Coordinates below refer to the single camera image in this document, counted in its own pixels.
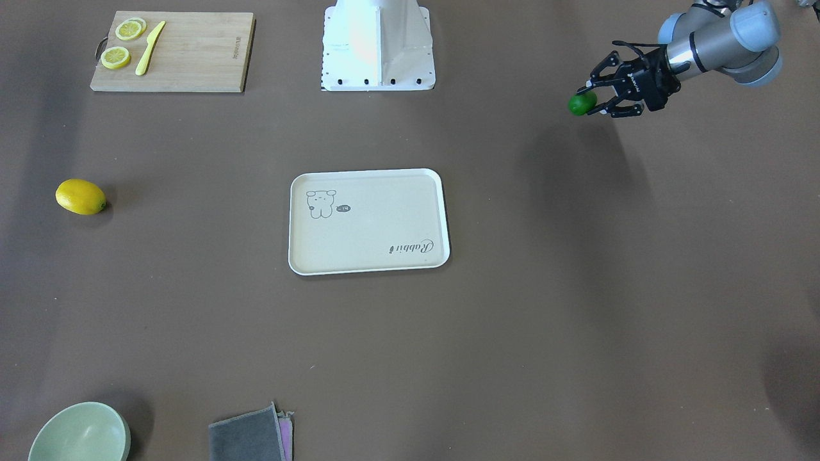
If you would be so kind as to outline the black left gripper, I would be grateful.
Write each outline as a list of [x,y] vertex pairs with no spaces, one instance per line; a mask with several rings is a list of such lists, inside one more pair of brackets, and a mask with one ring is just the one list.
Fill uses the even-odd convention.
[[612,118],[638,117],[645,109],[658,111],[665,108],[669,97],[682,87],[669,63],[668,44],[627,43],[622,40],[615,40],[612,44],[632,50],[637,58],[623,61],[620,53],[609,53],[595,65],[576,95],[595,88],[610,87],[617,96],[589,108],[586,116],[598,113]]

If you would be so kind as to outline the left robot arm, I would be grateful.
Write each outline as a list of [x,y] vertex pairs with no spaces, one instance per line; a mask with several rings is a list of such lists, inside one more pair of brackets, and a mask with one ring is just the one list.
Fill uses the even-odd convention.
[[686,12],[667,18],[654,43],[613,41],[635,58],[609,53],[571,97],[568,110],[575,116],[641,116],[664,109],[684,81],[709,71],[741,86],[766,85],[783,67],[781,37],[768,1],[694,1]]

